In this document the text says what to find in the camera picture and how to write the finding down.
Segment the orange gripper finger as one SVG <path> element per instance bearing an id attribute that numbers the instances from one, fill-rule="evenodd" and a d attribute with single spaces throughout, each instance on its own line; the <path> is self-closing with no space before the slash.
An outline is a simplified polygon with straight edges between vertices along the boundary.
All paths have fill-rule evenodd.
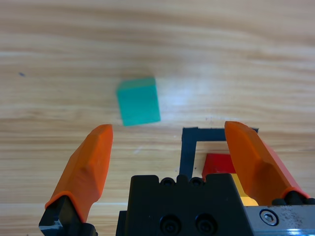
<path id="1" fill-rule="evenodd" d="M 307 194 L 278 155 L 247 125 L 227 121 L 226 142 L 244 192 L 260 206 L 283 199 L 288 205 L 305 204 Z"/>
<path id="2" fill-rule="evenodd" d="M 103 193 L 112 144 L 113 127 L 103 124 L 71 155 L 38 225 L 45 236 L 98 234 L 87 218 Z"/>

